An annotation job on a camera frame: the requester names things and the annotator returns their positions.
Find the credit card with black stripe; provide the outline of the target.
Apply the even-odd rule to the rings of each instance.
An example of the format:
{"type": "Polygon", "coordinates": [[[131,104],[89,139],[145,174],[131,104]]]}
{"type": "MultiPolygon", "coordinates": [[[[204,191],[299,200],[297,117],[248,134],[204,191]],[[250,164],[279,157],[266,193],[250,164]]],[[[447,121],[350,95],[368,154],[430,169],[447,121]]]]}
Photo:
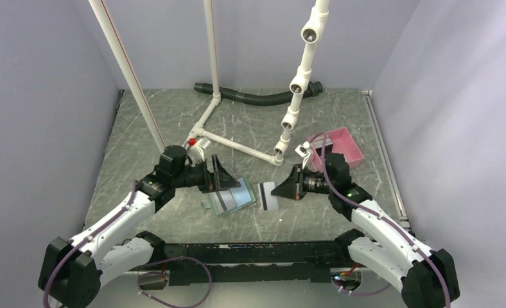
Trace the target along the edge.
{"type": "Polygon", "coordinates": [[[229,212],[237,207],[237,203],[230,191],[216,192],[215,196],[219,213],[229,212]]]}

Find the white card with black stripe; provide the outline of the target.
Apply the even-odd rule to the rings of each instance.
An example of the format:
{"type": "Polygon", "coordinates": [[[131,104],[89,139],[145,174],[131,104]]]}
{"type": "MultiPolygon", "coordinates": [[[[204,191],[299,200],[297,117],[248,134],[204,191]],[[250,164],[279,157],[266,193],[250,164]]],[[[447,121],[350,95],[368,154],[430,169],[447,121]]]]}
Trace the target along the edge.
{"type": "Polygon", "coordinates": [[[264,211],[278,210],[279,203],[276,196],[272,195],[275,189],[275,182],[261,182],[257,185],[259,190],[259,202],[264,211]]]}

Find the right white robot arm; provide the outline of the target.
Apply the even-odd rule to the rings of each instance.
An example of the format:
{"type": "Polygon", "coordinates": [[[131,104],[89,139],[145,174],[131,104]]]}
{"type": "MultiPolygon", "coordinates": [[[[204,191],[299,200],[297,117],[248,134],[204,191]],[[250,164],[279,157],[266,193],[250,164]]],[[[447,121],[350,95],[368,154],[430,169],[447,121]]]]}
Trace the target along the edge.
{"type": "Polygon", "coordinates": [[[388,216],[352,181],[343,154],[327,154],[317,172],[294,165],[270,193],[291,200],[301,200],[306,193],[326,194],[332,208],[357,225],[335,239],[337,263],[368,267],[400,292],[407,307],[449,307],[460,297],[451,254],[433,250],[388,216]]]}

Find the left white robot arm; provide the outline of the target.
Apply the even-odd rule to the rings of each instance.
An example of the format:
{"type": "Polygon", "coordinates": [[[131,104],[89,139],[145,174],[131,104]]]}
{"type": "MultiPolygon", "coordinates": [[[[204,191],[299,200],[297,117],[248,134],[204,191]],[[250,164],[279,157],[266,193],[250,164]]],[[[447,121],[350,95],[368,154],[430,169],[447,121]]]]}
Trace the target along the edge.
{"type": "Polygon", "coordinates": [[[124,272],[143,264],[151,270],[160,268],[166,258],[161,238],[141,232],[126,245],[120,242],[171,201],[177,189],[196,187],[201,193],[215,193],[240,187],[216,155],[211,162],[209,169],[205,160],[194,161],[183,146],[168,146],[153,171],[133,182],[113,210],[70,239],[52,240],[38,280],[43,306],[55,300],[64,307],[87,307],[105,284],[124,272]]]}

